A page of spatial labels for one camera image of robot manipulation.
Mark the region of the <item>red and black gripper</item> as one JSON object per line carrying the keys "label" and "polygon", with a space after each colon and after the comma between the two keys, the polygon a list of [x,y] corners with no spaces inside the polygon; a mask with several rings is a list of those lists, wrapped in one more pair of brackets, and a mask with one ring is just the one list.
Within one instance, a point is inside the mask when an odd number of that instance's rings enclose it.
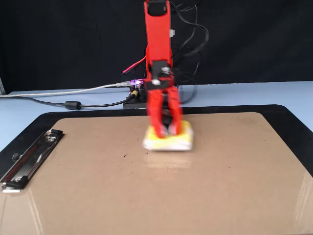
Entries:
{"label": "red and black gripper", "polygon": [[164,89],[168,88],[168,106],[172,114],[169,130],[172,135],[181,133],[182,108],[178,89],[173,87],[174,76],[171,65],[166,60],[154,60],[148,65],[148,74],[145,80],[148,91],[147,113],[157,137],[168,135],[169,116],[164,113]]}

